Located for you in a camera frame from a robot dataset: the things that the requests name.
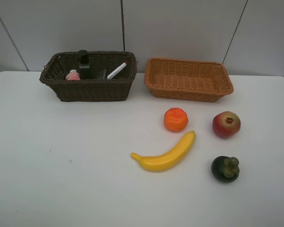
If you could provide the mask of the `orange fruit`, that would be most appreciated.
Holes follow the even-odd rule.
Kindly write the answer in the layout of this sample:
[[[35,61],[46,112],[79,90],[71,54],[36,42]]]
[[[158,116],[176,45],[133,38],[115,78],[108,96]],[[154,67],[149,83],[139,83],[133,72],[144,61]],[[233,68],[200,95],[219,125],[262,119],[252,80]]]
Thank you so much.
[[[181,132],[188,122],[188,116],[181,108],[170,108],[164,114],[163,123],[168,131]]]

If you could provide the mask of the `white marker pen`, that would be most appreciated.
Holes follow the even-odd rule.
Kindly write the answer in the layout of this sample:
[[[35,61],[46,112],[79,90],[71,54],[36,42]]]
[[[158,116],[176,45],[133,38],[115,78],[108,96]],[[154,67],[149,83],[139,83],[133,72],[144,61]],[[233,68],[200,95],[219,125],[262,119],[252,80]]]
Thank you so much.
[[[113,70],[110,74],[107,75],[107,79],[112,79],[115,77],[119,72],[121,72],[125,67],[127,66],[127,63],[124,62],[120,66],[118,66],[115,70]]]

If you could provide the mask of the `yellow banana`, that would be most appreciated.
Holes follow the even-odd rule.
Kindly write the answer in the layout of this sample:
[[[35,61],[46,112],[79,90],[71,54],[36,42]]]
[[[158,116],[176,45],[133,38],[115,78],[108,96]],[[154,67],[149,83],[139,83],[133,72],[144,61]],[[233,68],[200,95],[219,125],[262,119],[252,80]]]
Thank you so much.
[[[180,141],[170,151],[159,156],[140,156],[131,153],[131,158],[135,160],[142,169],[148,172],[167,171],[179,164],[190,152],[196,139],[195,131],[187,132]]]

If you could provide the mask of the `black felt board eraser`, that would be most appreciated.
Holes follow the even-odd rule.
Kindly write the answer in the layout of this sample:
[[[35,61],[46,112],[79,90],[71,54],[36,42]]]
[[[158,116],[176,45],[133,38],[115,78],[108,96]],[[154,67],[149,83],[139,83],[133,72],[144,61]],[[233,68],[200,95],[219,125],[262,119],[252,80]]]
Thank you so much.
[[[93,79],[106,79],[107,75],[106,75],[106,69],[103,69],[99,72],[97,72],[95,75],[93,75]]]

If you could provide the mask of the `black pump bottle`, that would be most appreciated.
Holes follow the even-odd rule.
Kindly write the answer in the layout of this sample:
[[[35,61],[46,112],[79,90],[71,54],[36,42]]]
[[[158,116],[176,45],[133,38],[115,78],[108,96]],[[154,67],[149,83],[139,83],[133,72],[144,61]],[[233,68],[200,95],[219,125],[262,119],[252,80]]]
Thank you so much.
[[[79,69],[80,69],[80,78],[81,79],[92,79],[92,73],[90,69],[90,60],[89,54],[86,50],[78,51],[79,59]]]

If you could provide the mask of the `pink bottle white cap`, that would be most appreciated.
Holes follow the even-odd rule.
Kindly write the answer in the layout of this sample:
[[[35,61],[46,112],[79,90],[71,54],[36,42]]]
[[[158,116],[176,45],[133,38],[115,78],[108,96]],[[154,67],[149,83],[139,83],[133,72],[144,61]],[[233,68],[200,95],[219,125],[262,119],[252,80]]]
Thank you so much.
[[[70,70],[65,77],[66,80],[80,80],[80,74],[76,70]]]

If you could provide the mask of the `red pomegranate fruit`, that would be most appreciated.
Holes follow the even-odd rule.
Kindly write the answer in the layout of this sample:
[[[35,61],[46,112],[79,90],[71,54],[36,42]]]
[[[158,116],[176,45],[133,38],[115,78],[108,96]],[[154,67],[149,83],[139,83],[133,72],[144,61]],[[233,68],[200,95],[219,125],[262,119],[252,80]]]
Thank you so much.
[[[213,132],[220,138],[227,139],[240,131],[240,118],[233,112],[226,111],[213,118]]]

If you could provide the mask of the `dark mangosteen fruit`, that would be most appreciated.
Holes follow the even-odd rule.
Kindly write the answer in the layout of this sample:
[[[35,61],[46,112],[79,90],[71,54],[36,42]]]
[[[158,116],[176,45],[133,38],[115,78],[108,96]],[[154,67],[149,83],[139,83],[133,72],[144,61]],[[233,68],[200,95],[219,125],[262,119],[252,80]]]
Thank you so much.
[[[211,164],[213,176],[220,182],[231,183],[239,174],[239,160],[236,157],[219,156]]]

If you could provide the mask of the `light orange wicker basket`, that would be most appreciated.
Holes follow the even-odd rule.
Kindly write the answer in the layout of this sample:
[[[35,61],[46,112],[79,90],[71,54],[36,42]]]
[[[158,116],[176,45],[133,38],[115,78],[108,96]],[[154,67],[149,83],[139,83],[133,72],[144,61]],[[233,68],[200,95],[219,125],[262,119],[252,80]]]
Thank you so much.
[[[150,58],[144,83],[154,97],[216,102],[233,93],[226,69],[217,62]]]

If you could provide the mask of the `dark brown wicker basket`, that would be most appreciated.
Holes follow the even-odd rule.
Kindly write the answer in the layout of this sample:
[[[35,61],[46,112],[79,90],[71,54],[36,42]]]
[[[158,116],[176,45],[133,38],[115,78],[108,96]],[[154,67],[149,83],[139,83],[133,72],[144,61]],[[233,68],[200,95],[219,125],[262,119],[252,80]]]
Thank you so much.
[[[40,82],[50,87],[63,102],[115,102],[127,99],[137,73],[136,57],[132,52],[89,52],[91,73],[101,70],[112,72],[122,63],[126,67],[112,79],[80,79],[69,81],[66,75],[71,70],[80,71],[77,52],[55,54],[44,67]]]

